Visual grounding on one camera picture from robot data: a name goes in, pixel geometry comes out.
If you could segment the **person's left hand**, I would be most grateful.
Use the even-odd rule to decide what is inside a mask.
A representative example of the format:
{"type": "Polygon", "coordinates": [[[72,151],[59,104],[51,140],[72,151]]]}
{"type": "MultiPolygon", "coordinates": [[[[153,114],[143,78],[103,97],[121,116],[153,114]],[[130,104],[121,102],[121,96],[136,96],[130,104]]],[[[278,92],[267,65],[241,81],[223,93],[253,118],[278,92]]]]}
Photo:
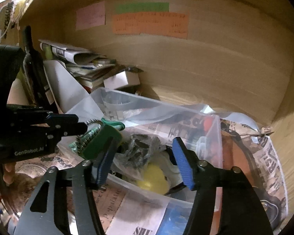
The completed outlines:
{"type": "Polygon", "coordinates": [[[4,164],[3,180],[7,185],[11,185],[14,181],[15,165],[16,165],[15,162],[4,164]]]}

